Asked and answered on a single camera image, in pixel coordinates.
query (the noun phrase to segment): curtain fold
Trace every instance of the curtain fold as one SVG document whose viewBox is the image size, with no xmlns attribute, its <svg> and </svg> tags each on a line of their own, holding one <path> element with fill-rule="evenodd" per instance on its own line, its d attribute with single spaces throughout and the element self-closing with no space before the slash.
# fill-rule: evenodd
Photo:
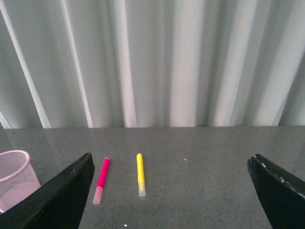
<svg viewBox="0 0 305 229">
<path fill-rule="evenodd" d="M 0 0 L 3 128 L 305 125 L 305 1 Z"/>
</svg>

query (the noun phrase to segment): mesh pencil cup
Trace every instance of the mesh pencil cup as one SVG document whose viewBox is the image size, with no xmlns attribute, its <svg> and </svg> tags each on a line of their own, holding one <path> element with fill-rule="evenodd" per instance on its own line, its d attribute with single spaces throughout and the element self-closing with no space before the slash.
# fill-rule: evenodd
<svg viewBox="0 0 305 229">
<path fill-rule="evenodd" d="M 40 187 L 27 152 L 11 150 L 0 154 L 0 212 L 6 212 Z"/>
</svg>

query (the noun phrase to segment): yellow marker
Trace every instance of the yellow marker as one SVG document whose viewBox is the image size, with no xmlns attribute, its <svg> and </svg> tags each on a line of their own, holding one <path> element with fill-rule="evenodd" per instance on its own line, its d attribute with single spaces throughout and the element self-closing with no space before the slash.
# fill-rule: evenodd
<svg viewBox="0 0 305 229">
<path fill-rule="evenodd" d="M 144 167 L 143 167 L 142 154 L 137 155 L 137 169 L 138 169 L 139 197 L 144 197 L 146 196 L 146 192 L 145 192 Z"/>
</svg>

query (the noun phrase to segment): speckled tabletop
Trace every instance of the speckled tabletop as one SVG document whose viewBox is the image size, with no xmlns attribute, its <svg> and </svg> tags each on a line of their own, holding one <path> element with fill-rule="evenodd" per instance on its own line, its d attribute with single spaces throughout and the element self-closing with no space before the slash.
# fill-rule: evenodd
<svg viewBox="0 0 305 229">
<path fill-rule="evenodd" d="M 305 180 L 305 127 L 0 129 L 0 151 L 30 153 L 45 184 L 84 153 L 95 174 L 80 229 L 270 229 L 247 171 L 259 153 Z M 146 197 L 139 198 L 136 155 Z M 101 204 L 92 204 L 105 157 Z"/>
</svg>

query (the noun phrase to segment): marker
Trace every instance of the marker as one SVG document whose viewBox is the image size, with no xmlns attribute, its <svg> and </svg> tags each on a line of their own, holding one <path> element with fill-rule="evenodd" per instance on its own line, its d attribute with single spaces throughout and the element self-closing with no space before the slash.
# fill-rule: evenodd
<svg viewBox="0 0 305 229">
<path fill-rule="evenodd" d="M 146 196 L 146 192 L 145 192 L 144 167 L 143 167 L 142 154 L 137 155 L 137 170 L 138 170 L 139 197 L 144 197 Z"/>
<path fill-rule="evenodd" d="M 104 190 L 104 185 L 105 185 L 109 165 L 110 165 L 109 158 L 105 158 L 105 160 L 103 162 L 102 170 L 100 173 L 100 178 L 99 178 L 99 181 L 97 182 L 97 187 L 96 187 L 93 202 L 92 202 L 93 204 L 100 204 L 100 202 L 101 202 L 101 197 L 102 197 L 102 193 Z"/>
</svg>

